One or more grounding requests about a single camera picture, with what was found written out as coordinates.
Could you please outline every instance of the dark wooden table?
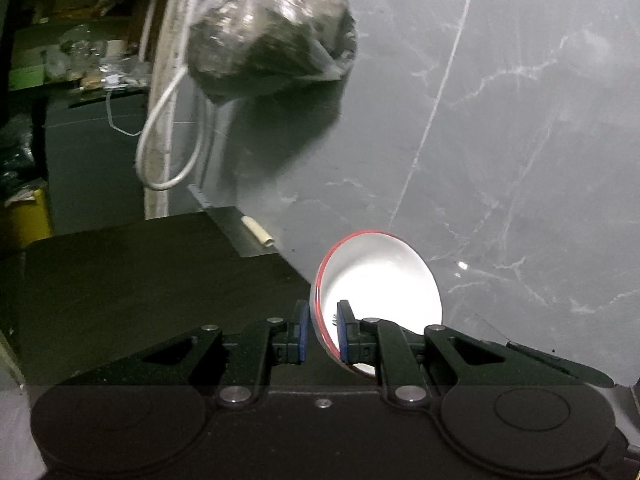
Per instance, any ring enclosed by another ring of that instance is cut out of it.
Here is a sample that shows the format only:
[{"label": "dark wooden table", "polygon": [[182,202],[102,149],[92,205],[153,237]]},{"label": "dark wooden table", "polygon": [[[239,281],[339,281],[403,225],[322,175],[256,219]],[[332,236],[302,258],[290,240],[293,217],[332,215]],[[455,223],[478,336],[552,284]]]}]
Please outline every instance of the dark wooden table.
[{"label": "dark wooden table", "polygon": [[[55,384],[203,324],[225,333],[287,317],[309,284],[279,255],[240,258],[204,214],[50,238],[6,262],[0,327],[30,384]],[[311,330],[308,361],[275,384],[367,383]]]}]

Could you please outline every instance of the cream-colored tube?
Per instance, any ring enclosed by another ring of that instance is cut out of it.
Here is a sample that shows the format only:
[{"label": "cream-colored tube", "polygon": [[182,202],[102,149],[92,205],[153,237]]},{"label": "cream-colored tube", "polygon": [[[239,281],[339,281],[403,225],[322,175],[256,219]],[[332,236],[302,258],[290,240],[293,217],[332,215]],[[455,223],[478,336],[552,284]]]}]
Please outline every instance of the cream-colored tube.
[{"label": "cream-colored tube", "polygon": [[271,235],[253,218],[250,216],[243,216],[240,220],[262,245],[265,247],[271,247],[274,244]]}]

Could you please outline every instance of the marble surface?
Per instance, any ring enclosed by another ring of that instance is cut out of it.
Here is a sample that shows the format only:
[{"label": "marble surface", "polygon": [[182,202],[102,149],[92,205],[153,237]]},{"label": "marble surface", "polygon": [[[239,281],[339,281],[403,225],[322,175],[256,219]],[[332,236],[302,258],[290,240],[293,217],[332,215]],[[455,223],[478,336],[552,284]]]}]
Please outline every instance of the marble surface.
[{"label": "marble surface", "polygon": [[350,2],[348,81],[220,110],[209,201],[307,279],[344,235],[389,231],[445,323],[635,383],[640,0]]}]

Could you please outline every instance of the silver rivet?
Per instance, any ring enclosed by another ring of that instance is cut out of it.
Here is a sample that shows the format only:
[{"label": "silver rivet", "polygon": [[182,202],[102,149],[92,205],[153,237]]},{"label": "silver rivet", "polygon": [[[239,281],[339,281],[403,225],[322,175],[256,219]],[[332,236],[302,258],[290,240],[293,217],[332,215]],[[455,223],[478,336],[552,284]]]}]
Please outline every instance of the silver rivet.
[{"label": "silver rivet", "polygon": [[225,402],[245,402],[251,398],[251,392],[244,386],[227,386],[220,391],[220,399]]},{"label": "silver rivet", "polygon": [[427,392],[420,386],[408,384],[407,386],[396,388],[396,397],[406,402],[418,402],[418,400],[423,400],[426,396]]},{"label": "silver rivet", "polygon": [[333,403],[331,402],[331,399],[318,399],[316,400],[316,406],[318,408],[328,408],[329,406],[331,406]]}]

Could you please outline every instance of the white bowl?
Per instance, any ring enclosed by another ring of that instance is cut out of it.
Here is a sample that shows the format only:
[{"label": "white bowl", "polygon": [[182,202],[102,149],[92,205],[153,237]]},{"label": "white bowl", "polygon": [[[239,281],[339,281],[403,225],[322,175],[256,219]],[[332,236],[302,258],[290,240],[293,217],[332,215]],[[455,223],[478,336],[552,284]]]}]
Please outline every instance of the white bowl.
[{"label": "white bowl", "polygon": [[[429,267],[409,245],[380,231],[360,231],[334,245],[311,291],[311,317],[318,339],[342,364],[334,325],[340,300],[349,301],[356,319],[386,319],[418,334],[427,325],[442,323],[440,293]],[[354,368],[375,375],[372,366]]]}]

